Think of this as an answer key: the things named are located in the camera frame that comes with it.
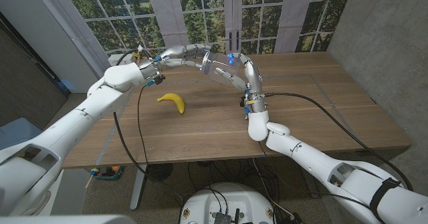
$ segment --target table top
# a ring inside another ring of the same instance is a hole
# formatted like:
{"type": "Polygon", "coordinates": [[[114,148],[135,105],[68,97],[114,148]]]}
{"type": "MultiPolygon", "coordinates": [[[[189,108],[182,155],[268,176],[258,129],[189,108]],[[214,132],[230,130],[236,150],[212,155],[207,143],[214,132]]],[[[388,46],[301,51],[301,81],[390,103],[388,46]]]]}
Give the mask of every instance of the table top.
{"type": "MultiPolygon", "coordinates": [[[[347,129],[373,149],[405,148],[411,143],[366,92],[328,53],[251,55],[263,76],[263,92],[290,92],[319,102],[347,129]]],[[[215,82],[198,70],[179,68],[163,73],[158,86],[142,91],[140,123],[149,163],[250,158],[263,155],[248,133],[243,93],[215,82]],[[172,101],[157,102],[166,93],[185,101],[179,114],[172,101]]],[[[138,163],[145,164],[138,131],[137,102],[141,87],[129,94],[120,117],[126,145],[138,163]]],[[[265,99],[270,121],[287,126],[291,135],[324,151],[362,148],[313,103],[291,96],[265,99]]],[[[268,155],[280,155],[265,147],[268,155]]],[[[69,153],[64,168],[130,165],[115,131],[113,116],[101,119],[69,153]]]]}

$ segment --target metal table leg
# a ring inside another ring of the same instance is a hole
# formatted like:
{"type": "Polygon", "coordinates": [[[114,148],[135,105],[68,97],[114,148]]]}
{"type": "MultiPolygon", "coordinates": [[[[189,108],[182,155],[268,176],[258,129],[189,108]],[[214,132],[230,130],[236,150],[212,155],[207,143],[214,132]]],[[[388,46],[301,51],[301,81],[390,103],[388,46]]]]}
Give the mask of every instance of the metal table leg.
{"type": "MultiPolygon", "coordinates": [[[[147,165],[140,164],[140,167],[145,171],[147,165]]],[[[134,189],[132,190],[131,203],[129,206],[133,211],[137,210],[138,205],[140,204],[143,183],[144,183],[144,173],[142,173],[140,170],[137,169],[136,175],[135,175],[134,189]]]]}

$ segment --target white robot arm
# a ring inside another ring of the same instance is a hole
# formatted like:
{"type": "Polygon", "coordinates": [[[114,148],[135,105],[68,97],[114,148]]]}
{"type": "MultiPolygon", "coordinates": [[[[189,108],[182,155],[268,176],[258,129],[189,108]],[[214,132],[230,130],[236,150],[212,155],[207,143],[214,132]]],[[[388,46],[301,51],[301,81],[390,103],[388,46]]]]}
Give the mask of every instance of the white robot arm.
{"type": "MultiPolygon", "coordinates": [[[[251,110],[247,111],[248,134],[253,140],[267,138],[268,148],[295,160],[330,193],[362,203],[335,197],[364,223],[428,223],[428,197],[404,189],[395,177],[373,164],[331,158],[291,136],[286,126],[269,122],[258,67],[241,53],[234,53],[233,57],[245,66],[248,84],[244,101],[251,110]]],[[[231,81],[238,78],[223,70],[217,72],[231,81]]]]}
{"type": "Polygon", "coordinates": [[[123,105],[132,86],[161,83],[165,78],[160,73],[162,68],[200,68],[187,58],[202,58],[208,50],[209,46],[199,44],[177,46],[140,66],[108,68],[74,110],[39,136],[0,150],[0,216],[20,215],[37,203],[56,180],[69,151],[97,121],[123,105]]]}

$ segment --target gray wall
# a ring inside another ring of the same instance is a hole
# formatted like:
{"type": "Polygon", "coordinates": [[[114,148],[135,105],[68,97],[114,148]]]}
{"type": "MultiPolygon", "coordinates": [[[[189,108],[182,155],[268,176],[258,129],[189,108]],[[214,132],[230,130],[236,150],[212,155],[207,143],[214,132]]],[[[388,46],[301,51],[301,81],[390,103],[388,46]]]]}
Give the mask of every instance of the gray wall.
{"type": "Polygon", "coordinates": [[[42,0],[0,0],[0,12],[71,92],[87,92],[97,81],[42,0]]]}
{"type": "Polygon", "coordinates": [[[412,140],[395,163],[428,195],[428,0],[348,0],[328,52],[412,140]]]}

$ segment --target banana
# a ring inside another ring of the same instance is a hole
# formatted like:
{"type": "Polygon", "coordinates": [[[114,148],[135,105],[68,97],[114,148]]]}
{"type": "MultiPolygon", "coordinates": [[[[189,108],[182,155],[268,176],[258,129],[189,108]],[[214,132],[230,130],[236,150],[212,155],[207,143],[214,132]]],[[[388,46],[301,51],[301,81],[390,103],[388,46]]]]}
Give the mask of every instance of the banana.
{"type": "Polygon", "coordinates": [[[183,114],[185,112],[185,102],[178,94],[174,94],[174,93],[165,94],[162,98],[158,99],[158,102],[162,100],[174,101],[175,104],[177,105],[177,109],[179,110],[180,114],[183,114]]]}

